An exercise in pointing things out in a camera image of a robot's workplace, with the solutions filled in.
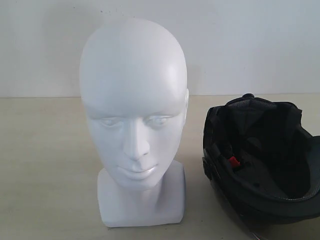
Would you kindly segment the white mannequin head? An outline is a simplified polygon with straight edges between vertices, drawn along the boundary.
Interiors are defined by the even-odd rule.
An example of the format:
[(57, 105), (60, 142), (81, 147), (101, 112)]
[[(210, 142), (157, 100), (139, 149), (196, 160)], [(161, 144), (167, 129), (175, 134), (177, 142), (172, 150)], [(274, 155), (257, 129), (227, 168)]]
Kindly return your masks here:
[(108, 23), (83, 48), (79, 85), (103, 165), (97, 176), (102, 222), (112, 228), (180, 223), (186, 179), (175, 156), (189, 90), (177, 39), (146, 19)]

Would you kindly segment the black motorcycle helmet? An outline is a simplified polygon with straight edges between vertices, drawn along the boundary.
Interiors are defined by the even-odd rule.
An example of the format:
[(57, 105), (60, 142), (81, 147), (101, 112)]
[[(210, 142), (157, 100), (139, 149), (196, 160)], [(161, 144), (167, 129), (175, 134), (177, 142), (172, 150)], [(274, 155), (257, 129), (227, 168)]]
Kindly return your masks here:
[(251, 93), (210, 107), (203, 170), (221, 206), (251, 240), (320, 237), (320, 138), (289, 101)]

